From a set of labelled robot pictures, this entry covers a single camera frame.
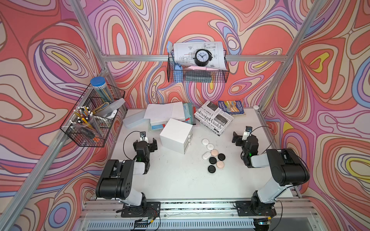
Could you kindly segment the white drawer cabinet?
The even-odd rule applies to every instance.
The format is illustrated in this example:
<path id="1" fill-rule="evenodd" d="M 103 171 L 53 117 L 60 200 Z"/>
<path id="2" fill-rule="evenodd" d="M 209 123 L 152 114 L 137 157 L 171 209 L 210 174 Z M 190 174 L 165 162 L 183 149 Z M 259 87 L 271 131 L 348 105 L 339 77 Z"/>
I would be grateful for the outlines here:
<path id="1" fill-rule="evenodd" d="M 193 126 L 171 118 L 160 133 L 162 146 L 185 154 L 193 137 Z"/>

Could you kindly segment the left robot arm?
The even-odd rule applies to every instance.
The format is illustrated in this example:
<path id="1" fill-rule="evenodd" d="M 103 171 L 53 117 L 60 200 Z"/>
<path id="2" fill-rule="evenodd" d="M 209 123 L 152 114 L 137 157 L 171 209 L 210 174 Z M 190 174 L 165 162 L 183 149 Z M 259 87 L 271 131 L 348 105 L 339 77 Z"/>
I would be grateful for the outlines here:
<path id="1" fill-rule="evenodd" d="M 107 161 L 98 180 L 95 195 L 107 200 L 123 203 L 117 212 L 122 218 L 152 218 L 160 216 L 160 202 L 148 203 L 143 192 L 133 187 L 133 176 L 145 175 L 150 168 L 150 154 L 158 149 L 157 140 L 152 143 L 145 140 L 135 141 L 136 159 Z"/>

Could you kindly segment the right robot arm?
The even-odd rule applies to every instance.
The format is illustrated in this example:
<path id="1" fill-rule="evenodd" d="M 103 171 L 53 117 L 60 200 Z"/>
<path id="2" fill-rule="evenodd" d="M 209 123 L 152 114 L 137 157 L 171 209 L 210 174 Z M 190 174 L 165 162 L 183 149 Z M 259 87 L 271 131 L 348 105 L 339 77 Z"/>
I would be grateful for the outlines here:
<path id="1" fill-rule="evenodd" d="M 309 181 L 308 167 L 291 148 L 266 149 L 258 154 L 259 140 L 252 134 L 252 127 L 246 127 L 242 135 L 233 133 L 232 143 L 241 147 L 241 159 L 248 168 L 269 167 L 272 177 L 250 201 L 237 201 L 239 216 L 275 216 L 276 199 L 287 189 Z"/>

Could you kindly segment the black earphone case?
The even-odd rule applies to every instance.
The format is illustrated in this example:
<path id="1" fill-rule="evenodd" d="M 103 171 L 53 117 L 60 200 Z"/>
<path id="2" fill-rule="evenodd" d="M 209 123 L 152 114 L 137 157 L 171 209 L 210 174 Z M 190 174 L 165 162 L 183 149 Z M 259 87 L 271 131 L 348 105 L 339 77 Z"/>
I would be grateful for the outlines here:
<path id="1" fill-rule="evenodd" d="M 215 165 L 217 163 L 217 159 L 215 157 L 210 157 L 209 158 L 209 163 L 212 165 Z"/>
<path id="2" fill-rule="evenodd" d="M 220 161 L 224 161 L 225 160 L 225 155 L 220 153 L 218 156 L 217 156 L 218 160 Z"/>
<path id="3" fill-rule="evenodd" d="M 208 170 L 209 173 L 212 173 L 212 174 L 216 172 L 216 168 L 215 168 L 214 165 L 209 165 L 207 167 L 207 170 Z"/>

